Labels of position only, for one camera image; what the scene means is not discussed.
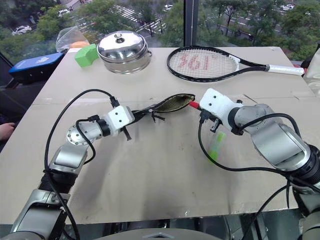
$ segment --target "white grip tape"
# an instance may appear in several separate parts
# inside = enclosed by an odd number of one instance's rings
[[[291,74],[301,76],[304,74],[305,70],[302,67],[292,67],[292,66],[280,66],[280,65],[267,65],[269,73],[277,74]]]

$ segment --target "tennis racket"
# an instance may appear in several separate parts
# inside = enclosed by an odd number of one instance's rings
[[[259,64],[226,51],[208,46],[186,46],[174,50],[167,58],[169,71],[175,76],[200,83],[220,81],[245,72],[264,71],[301,76],[301,67]],[[240,69],[240,64],[248,67]]]

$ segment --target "table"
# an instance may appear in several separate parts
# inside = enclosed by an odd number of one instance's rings
[[[278,47],[225,47],[249,61],[291,66]],[[290,114],[303,139],[320,146],[320,99],[299,76],[264,72],[244,73],[220,82],[196,83],[173,76],[166,58],[173,48],[151,48],[150,65],[141,72],[118,75],[97,59],[80,68],[74,52],[63,58],[43,87],[0,155],[0,224],[12,224],[43,175],[45,144],[61,110],[78,93],[92,88],[115,95],[132,110],[146,107],[170,95],[193,93],[199,101],[214,88],[243,104],[268,104],[275,112]],[[65,142],[65,132],[77,119],[111,110],[101,93],[89,93],[76,101],[58,125],[49,159]],[[96,158],[85,165],[69,201],[78,224],[141,221],[256,212],[286,181],[270,172],[227,172],[210,163],[198,139],[199,112],[190,107],[162,114],[165,122],[145,117],[124,134],[94,142]],[[203,126],[207,147],[213,134]],[[270,165],[254,149],[250,137],[226,134],[218,161],[228,167]],[[290,194],[291,208],[297,205]],[[285,194],[266,210],[286,208]]]

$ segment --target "stainless steel pot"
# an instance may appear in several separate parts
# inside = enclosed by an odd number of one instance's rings
[[[144,69],[152,53],[143,36],[133,31],[115,31],[96,47],[108,70],[117,74],[132,74]]]

